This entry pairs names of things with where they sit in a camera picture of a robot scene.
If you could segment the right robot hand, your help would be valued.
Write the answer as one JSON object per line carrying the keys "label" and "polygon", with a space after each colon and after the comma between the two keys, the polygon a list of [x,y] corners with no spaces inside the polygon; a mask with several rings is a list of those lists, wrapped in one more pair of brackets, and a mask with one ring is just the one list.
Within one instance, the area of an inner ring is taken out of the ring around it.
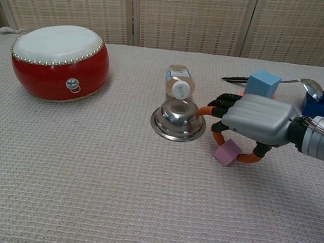
{"label": "right robot hand", "polygon": [[299,112],[290,103],[261,95],[231,93],[223,93],[207,106],[200,107],[196,116],[203,115],[219,119],[211,127],[218,145],[225,144],[223,132],[226,130],[256,142],[250,154],[241,153],[236,157],[237,161],[248,164],[261,161],[273,147],[291,142],[291,125],[300,119]]}

